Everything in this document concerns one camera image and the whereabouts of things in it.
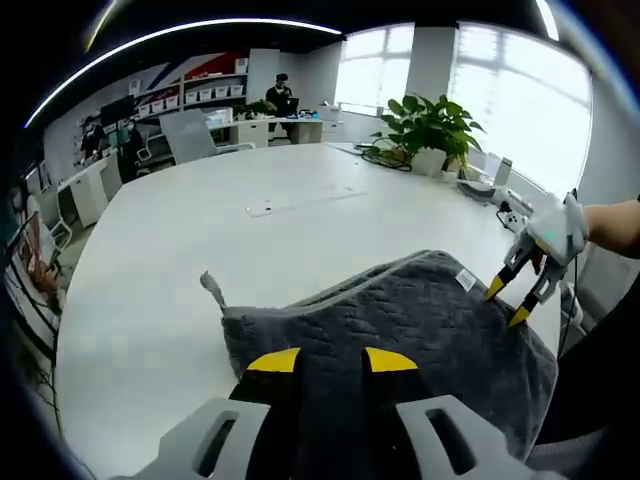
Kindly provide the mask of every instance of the computer monitor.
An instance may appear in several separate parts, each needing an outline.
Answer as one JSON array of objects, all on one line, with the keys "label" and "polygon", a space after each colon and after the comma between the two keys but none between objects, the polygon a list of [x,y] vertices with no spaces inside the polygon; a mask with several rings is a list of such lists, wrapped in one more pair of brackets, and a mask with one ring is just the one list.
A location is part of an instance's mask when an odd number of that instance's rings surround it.
[{"label": "computer monitor", "polygon": [[116,100],[115,102],[105,105],[100,109],[100,122],[103,127],[116,123],[123,118],[129,118],[133,115],[134,101],[133,95]]}]

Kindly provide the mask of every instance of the gray chair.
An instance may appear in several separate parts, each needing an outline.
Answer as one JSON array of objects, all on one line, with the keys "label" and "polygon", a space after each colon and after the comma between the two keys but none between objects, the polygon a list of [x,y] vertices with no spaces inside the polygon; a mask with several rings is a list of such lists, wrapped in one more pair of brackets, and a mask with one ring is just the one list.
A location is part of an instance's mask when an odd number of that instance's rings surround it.
[{"label": "gray chair", "polygon": [[58,201],[58,191],[55,187],[50,187],[38,198],[40,205],[40,215],[42,222],[49,229],[50,235],[53,237],[53,244],[58,253],[62,252],[71,242],[73,230],[67,225],[60,211],[60,203]]},{"label": "gray chair", "polygon": [[253,143],[216,147],[207,127],[206,117],[198,109],[163,115],[160,117],[160,127],[169,142],[176,165],[255,148]]},{"label": "gray chair", "polygon": [[640,271],[640,261],[625,258],[592,243],[581,256],[586,261],[576,286],[561,284],[562,329],[569,328],[564,352],[593,330],[618,304]]}]

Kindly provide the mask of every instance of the white cabinet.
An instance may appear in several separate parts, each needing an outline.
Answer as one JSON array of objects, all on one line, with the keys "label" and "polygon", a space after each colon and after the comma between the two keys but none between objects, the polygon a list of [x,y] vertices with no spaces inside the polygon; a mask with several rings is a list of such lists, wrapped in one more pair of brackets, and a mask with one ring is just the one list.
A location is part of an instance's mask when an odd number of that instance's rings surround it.
[{"label": "white cabinet", "polygon": [[231,129],[231,143],[248,143],[255,144],[256,148],[266,147],[268,143],[269,125],[267,122],[247,122],[240,123]]},{"label": "white cabinet", "polygon": [[86,228],[96,223],[108,203],[100,170],[91,169],[86,175],[74,180],[70,187],[82,226]]},{"label": "white cabinet", "polygon": [[322,122],[322,141],[342,142],[343,126],[342,122]]}]

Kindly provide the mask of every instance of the green leaves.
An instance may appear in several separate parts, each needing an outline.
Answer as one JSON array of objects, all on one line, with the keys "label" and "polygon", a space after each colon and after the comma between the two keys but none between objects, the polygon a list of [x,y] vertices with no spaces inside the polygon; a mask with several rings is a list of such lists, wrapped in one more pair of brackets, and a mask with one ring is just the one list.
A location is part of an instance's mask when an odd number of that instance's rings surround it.
[{"label": "green leaves", "polygon": [[393,120],[392,122],[387,122],[387,125],[389,125],[389,128],[395,132],[398,132],[398,133],[404,132],[404,127],[397,120]]},{"label": "green leaves", "polygon": [[482,130],[484,132],[484,128],[482,128],[478,122],[470,122],[469,126],[473,127],[473,128],[477,128],[478,130]]},{"label": "green leaves", "polygon": [[447,114],[455,117],[457,115],[462,115],[462,107],[457,103],[447,102],[444,106],[444,109],[447,111]]},{"label": "green leaves", "polygon": [[389,100],[389,103],[387,105],[389,105],[389,109],[396,115],[405,115],[405,111],[404,108],[402,108],[402,105],[400,105],[394,99]]},{"label": "green leaves", "polygon": [[457,158],[466,165],[466,156],[470,145],[480,148],[480,144],[469,135],[472,128],[482,130],[473,121],[471,114],[446,95],[440,95],[438,102],[417,94],[405,95],[402,104],[389,100],[389,109],[393,115],[381,115],[381,120],[392,130],[388,135],[376,132],[372,137],[376,142],[382,140],[388,147],[375,147],[368,154],[389,161],[409,161],[421,149],[443,150],[447,158]]},{"label": "green leaves", "polygon": [[412,95],[405,95],[402,99],[402,106],[410,112],[418,112],[420,104],[418,99]]},{"label": "green leaves", "polygon": [[389,134],[389,139],[392,142],[401,143],[402,142],[402,135],[400,135],[399,133],[390,133]]}]

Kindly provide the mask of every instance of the drawer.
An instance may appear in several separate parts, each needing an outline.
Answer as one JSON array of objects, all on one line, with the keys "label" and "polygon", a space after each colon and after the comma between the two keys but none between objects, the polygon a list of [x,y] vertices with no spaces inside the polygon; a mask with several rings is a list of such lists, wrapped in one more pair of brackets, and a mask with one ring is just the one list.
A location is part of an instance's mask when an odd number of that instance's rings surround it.
[{"label": "drawer", "polygon": [[342,142],[343,125],[337,122],[323,122],[322,124],[322,141],[323,142]]},{"label": "drawer", "polygon": [[254,143],[256,147],[268,145],[268,127],[266,122],[256,122],[238,125],[235,129],[236,138],[232,136],[233,143]]},{"label": "drawer", "polygon": [[342,124],[338,122],[322,122],[322,133],[340,133]]}]

